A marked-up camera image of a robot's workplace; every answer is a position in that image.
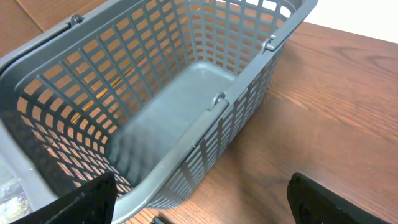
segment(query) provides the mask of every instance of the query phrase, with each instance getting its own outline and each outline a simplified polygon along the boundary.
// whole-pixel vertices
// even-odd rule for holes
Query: wood grain
[[[174,223],[293,223],[286,186],[301,172],[398,223],[398,45],[302,24],[269,93]]]

